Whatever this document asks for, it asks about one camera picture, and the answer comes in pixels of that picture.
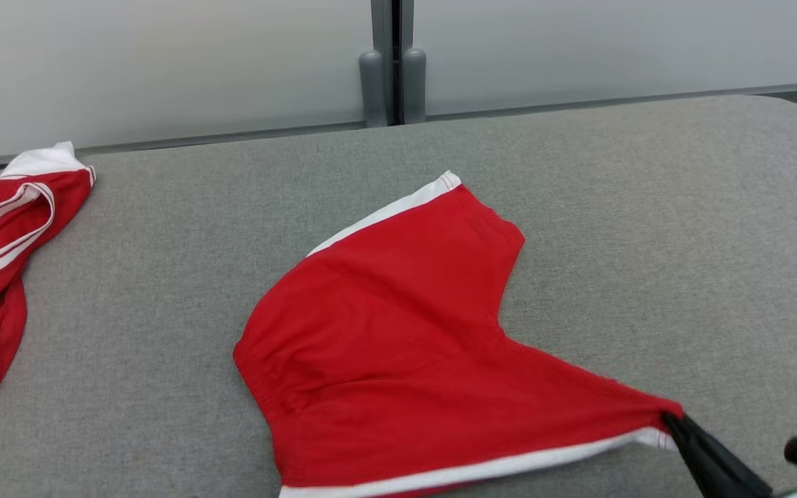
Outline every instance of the jersey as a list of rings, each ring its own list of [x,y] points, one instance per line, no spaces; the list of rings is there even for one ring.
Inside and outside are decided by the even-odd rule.
[[[447,172],[322,243],[254,308],[234,359],[281,496],[427,492],[632,441],[682,407],[509,338],[524,237]]]
[[[73,155],[73,145],[26,151],[0,175],[0,382],[26,323],[20,275],[29,255],[75,216],[97,180]]]

